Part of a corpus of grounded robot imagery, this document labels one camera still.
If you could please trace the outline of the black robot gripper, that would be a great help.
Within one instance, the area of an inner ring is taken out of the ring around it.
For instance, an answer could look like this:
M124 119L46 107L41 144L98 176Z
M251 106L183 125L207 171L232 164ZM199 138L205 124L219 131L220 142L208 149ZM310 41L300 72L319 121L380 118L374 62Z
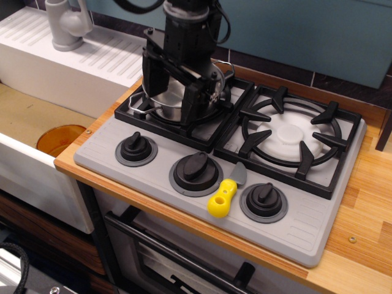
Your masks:
M167 14L165 31L148 28L143 51L143 89L148 97L167 91L170 77L186 86L181 104L182 126L211 114L222 92L222 80L211 62L222 16L204 13L197 18Z

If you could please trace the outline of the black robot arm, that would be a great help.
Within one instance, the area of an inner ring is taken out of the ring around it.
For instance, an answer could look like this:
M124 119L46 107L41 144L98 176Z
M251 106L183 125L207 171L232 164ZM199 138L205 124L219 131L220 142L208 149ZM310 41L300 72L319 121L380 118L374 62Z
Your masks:
M192 124L214 110L224 75L211 61L221 15L213 1L164 1L164 32L145 31L143 89L149 98L168 90L169 80L184 86L179 123Z

